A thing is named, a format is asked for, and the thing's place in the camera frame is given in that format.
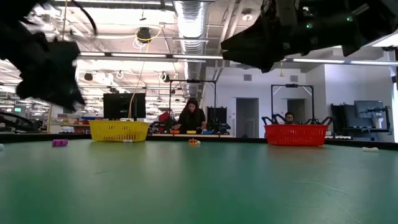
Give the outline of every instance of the gray door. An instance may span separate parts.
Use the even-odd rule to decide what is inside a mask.
[[[287,111],[294,115],[294,122],[306,122],[305,120],[305,99],[287,100]]]
[[[259,99],[236,99],[236,137],[259,137]]]

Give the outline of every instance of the green table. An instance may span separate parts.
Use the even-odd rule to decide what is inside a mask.
[[[0,223],[398,221],[398,152],[70,141],[0,151]]]

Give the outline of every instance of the yellow basket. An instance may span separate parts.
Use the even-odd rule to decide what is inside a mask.
[[[140,121],[89,121],[94,141],[145,141],[149,123]]]

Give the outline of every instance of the purple object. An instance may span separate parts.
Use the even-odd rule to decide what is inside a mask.
[[[67,145],[68,145],[67,139],[54,139],[52,141],[52,147],[62,147]]]

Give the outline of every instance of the plastic basket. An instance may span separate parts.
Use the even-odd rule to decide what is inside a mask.
[[[145,141],[148,123],[140,121],[89,121],[94,141]]]
[[[327,125],[271,124],[266,125],[269,144],[276,146],[322,146]]]

